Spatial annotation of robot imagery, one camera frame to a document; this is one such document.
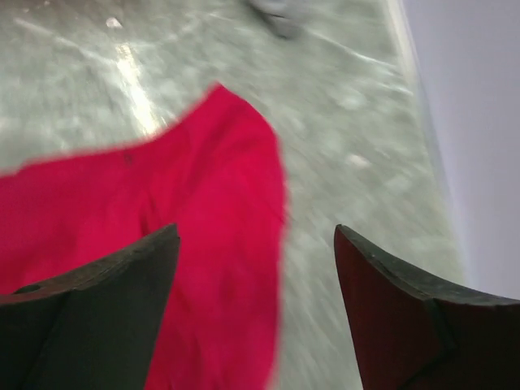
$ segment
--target small white spot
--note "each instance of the small white spot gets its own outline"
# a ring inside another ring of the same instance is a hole
[[[108,28],[123,28],[121,23],[116,18],[108,18],[106,20],[106,26]]]
[[[358,168],[367,168],[370,165],[372,165],[371,162],[368,161],[366,158],[359,156],[357,154],[350,154],[347,157],[347,163],[354,165],[355,167],[358,167]]]

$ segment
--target red cloth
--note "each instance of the red cloth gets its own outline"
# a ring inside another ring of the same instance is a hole
[[[218,86],[152,141],[28,165],[0,178],[0,205],[0,293],[178,223],[146,390],[266,387],[284,186],[275,135],[247,102]]]

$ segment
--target blurry metal object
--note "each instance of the blurry metal object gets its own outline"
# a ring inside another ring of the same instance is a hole
[[[141,390],[175,274],[170,225],[0,296],[2,390]]]
[[[520,301],[438,278],[344,226],[334,246],[365,390],[520,388]]]

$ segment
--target gray object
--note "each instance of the gray object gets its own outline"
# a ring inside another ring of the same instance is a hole
[[[284,38],[296,36],[309,14],[309,0],[247,0],[250,6]]]

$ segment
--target pink fabric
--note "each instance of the pink fabric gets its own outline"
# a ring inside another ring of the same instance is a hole
[[[0,293],[178,223],[146,390],[266,387],[284,185],[275,134],[247,102],[217,86],[152,141],[27,165],[0,177],[0,205]]]

